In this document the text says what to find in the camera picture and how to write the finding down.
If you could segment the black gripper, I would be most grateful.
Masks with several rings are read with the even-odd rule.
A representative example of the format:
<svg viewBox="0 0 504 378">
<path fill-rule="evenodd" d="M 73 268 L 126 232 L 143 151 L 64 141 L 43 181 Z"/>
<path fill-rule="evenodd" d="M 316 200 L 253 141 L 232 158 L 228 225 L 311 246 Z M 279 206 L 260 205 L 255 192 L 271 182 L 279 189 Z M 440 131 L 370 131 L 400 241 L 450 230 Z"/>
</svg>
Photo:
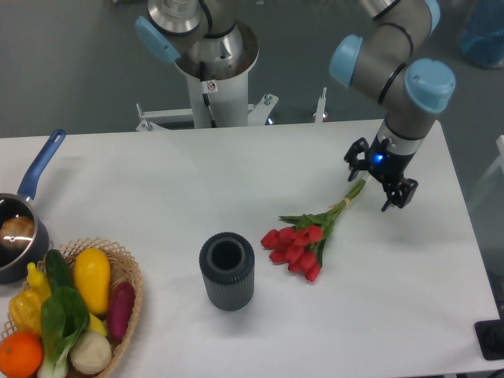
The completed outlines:
<svg viewBox="0 0 504 378">
<path fill-rule="evenodd" d="M 348 164 L 348 181 L 353 181 L 359 172 L 370 174 L 383 184 L 387 200 L 381 208 L 391 206 L 404 208 L 418 188 L 418 182 L 403 177 L 404 171 L 418 151 L 424 138 L 406 139 L 383 121 L 371 146 L 365 138 L 353 142 L 343 160 Z"/>
</svg>

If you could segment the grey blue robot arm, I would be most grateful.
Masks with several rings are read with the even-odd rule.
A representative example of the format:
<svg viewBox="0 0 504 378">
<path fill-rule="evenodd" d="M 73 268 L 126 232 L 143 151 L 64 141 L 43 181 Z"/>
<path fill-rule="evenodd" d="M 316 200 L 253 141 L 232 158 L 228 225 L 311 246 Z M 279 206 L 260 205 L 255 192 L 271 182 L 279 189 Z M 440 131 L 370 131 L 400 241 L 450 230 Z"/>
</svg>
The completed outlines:
<svg viewBox="0 0 504 378">
<path fill-rule="evenodd" d="M 372 142 L 359 139 L 345 155 L 352 176 L 381 183 L 386 207 L 402 208 L 417 181 L 404 172 L 453 94 L 456 79 L 442 62 L 413 60 L 435 30 L 435 1 L 364 1 L 376 23 L 368 38 L 346 36 L 329 64 L 331 76 L 384 107 Z M 252 126 L 265 117 L 248 104 L 248 74 L 258 59 L 252 30 L 235 17 L 232 1 L 151 1 L 135 22 L 143 45 L 186 77 L 196 128 Z"/>
</svg>

